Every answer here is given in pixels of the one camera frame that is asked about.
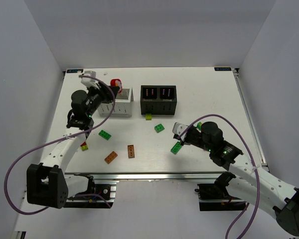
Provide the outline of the red arch lego brick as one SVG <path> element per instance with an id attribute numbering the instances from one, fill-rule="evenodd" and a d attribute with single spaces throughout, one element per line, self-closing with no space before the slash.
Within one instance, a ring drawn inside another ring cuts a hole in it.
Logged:
<path id="1" fill-rule="evenodd" d="M 110 82 L 111 86 L 119 87 L 120 91 L 122 90 L 122 81 L 120 79 L 112 79 Z"/>

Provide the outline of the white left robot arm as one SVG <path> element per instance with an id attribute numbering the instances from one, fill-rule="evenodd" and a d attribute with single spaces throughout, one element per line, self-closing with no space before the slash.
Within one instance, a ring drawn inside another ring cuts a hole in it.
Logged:
<path id="1" fill-rule="evenodd" d="M 94 125 L 94 112 L 101 104 L 112 103 L 121 90 L 119 86 L 96 85 L 72 93 L 65 140 L 58 142 L 44 159 L 31 164 L 26 171 L 27 201 L 30 204 L 60 209 L 69 198 L 88 197 L 95 193 L 91 175 L 79 173 L 66 177 L 65 170 L 88 138 Z"/>

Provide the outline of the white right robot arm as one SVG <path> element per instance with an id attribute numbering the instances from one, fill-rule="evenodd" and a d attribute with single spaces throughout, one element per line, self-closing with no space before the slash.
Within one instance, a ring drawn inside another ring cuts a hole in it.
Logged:
<path id="1" fill-rule="evenodd" d="M 214 182 L 218 195 L 236 197 L 258 206 L 287 233 L 299 237 L 299 188 L 262 167 L 253 166 L 251 158 L 224 140 L 222 130 L 214 122 L 205 122 L 201 129 L 177 122 L 172 132 L 182 145 L 208 151 L 210 159 L 225 169 Z"/>

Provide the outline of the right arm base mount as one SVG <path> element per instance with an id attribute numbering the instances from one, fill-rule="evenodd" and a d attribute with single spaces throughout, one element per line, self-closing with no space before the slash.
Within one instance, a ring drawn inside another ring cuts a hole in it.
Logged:
<path id="1" fill-rule="evenodd" d="M 213 183 L 198 184 L 194 191 L 198 195 L 200 211 L 242 211 L 247 203 L 227 191 L 230 180 L 235 177 L 230 172 L 224 172 Z"/>

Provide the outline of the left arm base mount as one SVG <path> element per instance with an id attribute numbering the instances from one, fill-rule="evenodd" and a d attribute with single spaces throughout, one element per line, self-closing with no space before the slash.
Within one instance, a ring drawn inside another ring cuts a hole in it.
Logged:
<path id="1" fill-rule="evenodd" d="M 90 174 L 66 175 L 65 208 L 109 209 L 116 196 L 116 182 L 97 180 Z"/>

